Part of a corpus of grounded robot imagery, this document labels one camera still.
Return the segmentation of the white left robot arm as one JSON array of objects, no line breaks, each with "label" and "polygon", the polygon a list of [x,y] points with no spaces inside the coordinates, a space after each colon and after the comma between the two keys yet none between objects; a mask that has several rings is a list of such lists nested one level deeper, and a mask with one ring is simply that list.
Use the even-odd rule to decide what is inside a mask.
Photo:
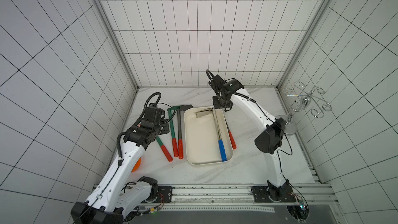
[{"label": "white left robot arm", "polygon": [[75,224],[122,224],[140,215],[137,207],[158,197],[158,182],[140,178],[132,189],[123,192],[134,166],[148,146],[169,133],[165,110],[158,107],[161,93],[153,93],[145,102],[138,119],[117,136],[117,156],[105,176],[85,202],[76,202],[70,214]]}]

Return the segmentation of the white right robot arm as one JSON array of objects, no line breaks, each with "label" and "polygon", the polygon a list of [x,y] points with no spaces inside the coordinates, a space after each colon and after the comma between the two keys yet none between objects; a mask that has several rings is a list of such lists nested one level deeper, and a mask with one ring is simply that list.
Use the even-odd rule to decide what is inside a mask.
[{"label": "white right robot arm", "polygon": [[256,147],[264,153],[267,168],[268,197],[273,202],[280,202],[286,192],[291,189],[290,182],[285,178],[280,160],[281,146],[285,135],[286,122],[268,113],[253,99],[244,86],[235,78],[224,80],[206,70],[208,84],[215,92],[213,106],[215,109],[230,111],[233,106],[239,107],[255,124],[260,135],[255,138]]}]

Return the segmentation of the cream plastic storage tray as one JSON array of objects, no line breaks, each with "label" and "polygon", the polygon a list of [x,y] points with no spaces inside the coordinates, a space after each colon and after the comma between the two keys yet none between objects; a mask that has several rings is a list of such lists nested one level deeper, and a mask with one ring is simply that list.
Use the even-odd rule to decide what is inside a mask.
[{"label": "cream plastic storage tray", "polygon": [[211,107],[191,108],[184,113],[185,148],[188,162],[196,167],[226,163],[232,160],[232,148],[223,110],[216,110],[227,161],[222,162],[218,135],[212,113],[197,118],[196,112]]}]

